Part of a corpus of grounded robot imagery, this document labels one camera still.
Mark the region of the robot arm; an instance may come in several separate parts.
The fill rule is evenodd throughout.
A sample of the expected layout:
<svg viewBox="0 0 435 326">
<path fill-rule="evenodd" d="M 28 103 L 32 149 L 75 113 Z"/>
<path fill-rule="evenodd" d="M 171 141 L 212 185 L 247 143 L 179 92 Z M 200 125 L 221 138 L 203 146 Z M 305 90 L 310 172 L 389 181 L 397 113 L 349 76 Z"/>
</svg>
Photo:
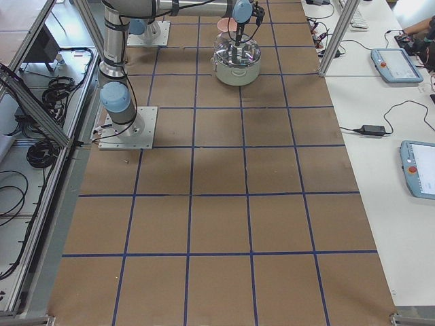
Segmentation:
<svg viewBox="0 0 435 326">
<path fill-rule="evenodd" d="M 144 46 L 151 45 L 157 41 L 161 35 L 161 28 L 156 21 L 148 22 L 132 19 L 128 32 L 129 46 Z"/>
<path fill-rule="evenodd" d="M 260 26 L 264 8 L 255 1 L 104 1 L 105 36 L 103 62 L 99 65 L 104 79 L 100 100 L 108 112 L 115 135 L 139 132 L 137 100 L 125 71 L 128 30 L 132 19 L 151 21 L 161 16 L 213 16 L 234 18 L 236 43 L 242 42 L 245 25 L 252 17 Z"/>
</svg>

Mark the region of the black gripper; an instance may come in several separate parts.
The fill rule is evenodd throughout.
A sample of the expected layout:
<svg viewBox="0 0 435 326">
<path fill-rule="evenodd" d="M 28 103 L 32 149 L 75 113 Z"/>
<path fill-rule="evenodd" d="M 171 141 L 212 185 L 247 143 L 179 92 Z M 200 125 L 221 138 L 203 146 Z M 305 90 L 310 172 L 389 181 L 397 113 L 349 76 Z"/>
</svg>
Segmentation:
<svg viewBox="0 0 435 326">
<path fill-rule="evenodd" d="M 241 45 L 241 42 L 243 40 L 245 25 L 247 23 L 248 23 L 248 20 L 246 20 L 245 22 L 238 22 L 237 23 L 236 35 L 235 35 L 235 39 L 234 39 L 234 44 L 236 45 L 236 47 Z"/>
</svg>

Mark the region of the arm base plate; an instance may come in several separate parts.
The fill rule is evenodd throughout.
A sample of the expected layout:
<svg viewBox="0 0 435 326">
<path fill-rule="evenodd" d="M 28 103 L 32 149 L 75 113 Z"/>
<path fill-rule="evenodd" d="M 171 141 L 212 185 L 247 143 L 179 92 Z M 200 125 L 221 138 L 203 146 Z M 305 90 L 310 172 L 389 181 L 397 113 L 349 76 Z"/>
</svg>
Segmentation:
<svg viewBox="0 0 435 326">
<path fill-rule="evenodd" d="M 169 21 L 146 22 L 131 20 L 127 40 L 128 47 L 165 47 L 169 40 L 171 23 Z"/>
<path fill-rule="evenodd" d="M 113 124 L 109 114 L 106 114 L 105 123 L 111 124 L 104 128 L 98 147 L 101 150 L 134 150 L 152 149 L 154 133 L 158 115 L 157 107 L 138 107 L 137 117 L 132 126 L 120 136 L 116 134 L 123 131 L 126 126 Z"/>
</svg>

